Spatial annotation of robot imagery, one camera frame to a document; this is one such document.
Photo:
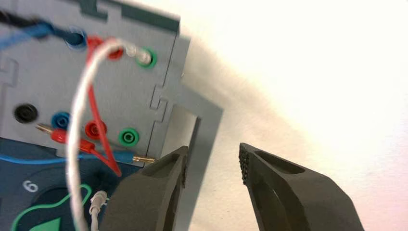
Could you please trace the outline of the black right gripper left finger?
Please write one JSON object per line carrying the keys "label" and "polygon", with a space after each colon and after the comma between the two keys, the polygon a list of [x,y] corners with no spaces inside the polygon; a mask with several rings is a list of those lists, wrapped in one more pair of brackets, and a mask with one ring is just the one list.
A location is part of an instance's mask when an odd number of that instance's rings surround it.
{"label": "black right gripper left finger", "polygon": [[112,194],[101,231],[172,231],[185,187],[188,147],[181,146],[124,178]]}

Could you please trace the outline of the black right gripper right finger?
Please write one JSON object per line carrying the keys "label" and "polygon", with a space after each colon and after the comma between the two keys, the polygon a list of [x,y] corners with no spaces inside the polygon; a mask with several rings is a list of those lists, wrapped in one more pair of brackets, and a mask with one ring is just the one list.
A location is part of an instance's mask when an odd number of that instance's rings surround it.
{"label": "black right gripper right finger", "polygon": [[239,162],[261,231],[362,231],[351,198],[329,177],[240,143]]}

